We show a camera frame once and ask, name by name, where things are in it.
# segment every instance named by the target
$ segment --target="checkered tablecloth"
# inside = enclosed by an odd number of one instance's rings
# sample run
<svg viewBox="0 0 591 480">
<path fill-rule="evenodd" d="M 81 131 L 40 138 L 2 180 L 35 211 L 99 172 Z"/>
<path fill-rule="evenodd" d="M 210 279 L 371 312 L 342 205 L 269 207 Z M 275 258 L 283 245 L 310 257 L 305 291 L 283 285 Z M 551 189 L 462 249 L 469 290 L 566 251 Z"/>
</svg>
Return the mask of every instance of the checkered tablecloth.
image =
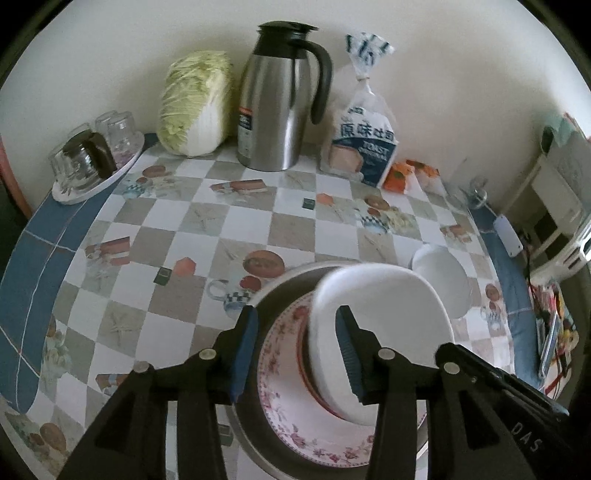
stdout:
<svg viewBox="0 0 591 480">
<path fill-rule="evenodd" d="M 277 173 L 246 169 L 232 145 L 203 158 L 175 157 L 159 145 L 141 156 L 67 272 L 33 406 L 7 414 L 28 458 L 55 475 L 134 362 L 166 367 L 210 346 L 274 275 L 277 258 L 283 270 L 323 260 L 407 266 L 425 242 L 448 247 L 472 285 L 472 308 L 452 320 L 456 342 L 514 371 L 501 288 L 470 214 L 424 193 L 415 178 L 402 195 L 321 174 L 311 152 Z M 264 185 L 233 183 L 240 180 Z M 373 208 L 369 197 L 390 210 Z M 174 422 L 171 415 L 170 478 Z M 223 411 L 220 423 L 230 479 L 267 478 L 233 439 Z"/>
</svg>

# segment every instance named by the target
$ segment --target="stacked plates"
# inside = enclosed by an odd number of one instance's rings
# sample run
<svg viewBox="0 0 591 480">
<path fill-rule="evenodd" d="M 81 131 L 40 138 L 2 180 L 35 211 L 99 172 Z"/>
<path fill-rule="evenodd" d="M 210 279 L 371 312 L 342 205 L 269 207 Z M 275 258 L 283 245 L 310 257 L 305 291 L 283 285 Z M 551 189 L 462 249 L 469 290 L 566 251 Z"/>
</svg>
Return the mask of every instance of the stacked plates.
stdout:
<svg viewBox="0 0 591 480">
<path fill-rule="evenodd" d="M 437 348 L 453 341 L 436 289 L 408 268 L 319 262 L 276 278 L 251 304 L 261 321 L 258 359 L 244 395 L 228 412 L 242 446 L 276 478 L 363 479 L 377 406 L 361 405 L 351 392 L 335 334 L 336 309 L 349 305 L 359 326 L 373 331 L 382 346 L 434 366 Z M 421 455 L 427 441 L 423 401 L 417 412 Z"/>
</svg>

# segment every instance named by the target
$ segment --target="screw head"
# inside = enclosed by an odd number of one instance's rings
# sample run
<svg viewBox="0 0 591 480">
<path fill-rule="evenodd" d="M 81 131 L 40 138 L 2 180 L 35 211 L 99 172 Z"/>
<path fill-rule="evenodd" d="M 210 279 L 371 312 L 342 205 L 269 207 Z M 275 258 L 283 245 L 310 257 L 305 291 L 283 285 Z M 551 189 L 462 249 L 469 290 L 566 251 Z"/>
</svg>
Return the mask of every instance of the screw head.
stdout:
<svg viewBox="0 0 591 480">
<path fill-rule="evenodd" d="M 150 368 L 150 364 L 148 362 L 137 362 L 134 365 L 134 372 L 137 374 L 144 374 L 148 371 L 148 368 Z"/>
<path fill-rule="evenodd" d="M 213 360 L 217 355 L 217 352 L 213 348 L 204 348 L 199 352 L 199 358 L 201 360 Z"/>
<path fill-rule="evenodd" d="M 396 356 L 396 352 L 391 348 L 381 348 L 378 351 L 378 357 L 382 360 L 391 360 Z"/>
<path fill-rule="evenodd" d="M 458 366 L 458 364 L 455 364 L 454 362 L 446 362 L 443 365 L 443 369 L 450 375 L 457 375 L 458 373 L 460 373 L 460 367 Z"/>
</svg>

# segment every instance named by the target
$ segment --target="white plate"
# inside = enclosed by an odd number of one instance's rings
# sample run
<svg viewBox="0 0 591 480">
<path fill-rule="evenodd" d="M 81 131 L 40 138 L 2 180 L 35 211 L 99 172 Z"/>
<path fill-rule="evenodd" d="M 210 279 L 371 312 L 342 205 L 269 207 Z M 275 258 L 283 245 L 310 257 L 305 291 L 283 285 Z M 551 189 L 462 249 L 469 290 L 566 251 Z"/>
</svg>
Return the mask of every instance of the white plate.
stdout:
<svg viewBox="0 0 591 480">
<path fill-rule="evenodd" d="M 410 268 L 427 280 L 439 295 L 451 319 L 463 317 L 472 305 L 472 288 L 464 267 L 439 245 L 423 245 Z"/>
<path fill-rule="evenodd" d="M 338 415 L 360 425 L 375 425 L 377 406 L 363 406 L 351 392 L 335 333 L 335 314 L 349 305 L 362 329 L 373 331 L 382 346 L 412 363 L 435 366 L 437 348 L 453 341 L 443 303 L 433 287 L 408 268 L 364 263 L 340 268 L 321 280 L 310 312 L 309 354 L 322 398 Z M 418 422 L 426 406 L 417 405 Z"/>
<path fill-rule="evenodd" d="M 298 349 L 308 322 L 312 294 L 289 305 L 267 333 L 258 362 L 258 394 L 265 417 L 289 448 L 321 465 L 366 465 L 374 428 L 329 413 L 306 387 Z"/>
<path fill-rule="evenodd" d="M 125 165 L 123 165 L 119 170 L 113 172 L 108 179 L 104 179 L 101 183 L 99 183 L 96 187 L 88 190 L 84 193 L 77 193 L 70 191 L 70 193 L 62 193 L 61 187 L 59 186 L 58 182 L 53 183 L 53 188 L 51 189 L 51 195 L 53 199 L 57 202 L 63 203 L 64 205 L 74 205 L 75 203 L 84 202 L 89 198 L 93 197 L 99 192 L 102 192 L 105 188 L 113 185 L 118 179 L 120 179 L 127 171 L 133 166 L 135 161 L 139 158 L 142 153 L 142 148 L 144 147 L 144 134 L 142 132 L 138 133 L 138 142 L 141 142 L 139 146 L 138 152 L 129 160 Z"/>
</svg>

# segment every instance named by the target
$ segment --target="white device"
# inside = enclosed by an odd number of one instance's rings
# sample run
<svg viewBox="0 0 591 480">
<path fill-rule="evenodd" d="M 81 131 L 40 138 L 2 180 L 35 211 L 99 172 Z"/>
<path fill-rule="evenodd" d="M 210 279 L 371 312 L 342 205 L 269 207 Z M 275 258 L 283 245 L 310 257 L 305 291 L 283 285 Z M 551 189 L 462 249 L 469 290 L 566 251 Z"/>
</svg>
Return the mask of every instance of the white device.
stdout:
<svg viewBox="0 0 591 480">
<path fill-rule="evenodd" d="M 505 215 L 499 215 L 493 222 L 493 226 L 511 258 L 523 251 L 523 244 Z"/>
</svg>

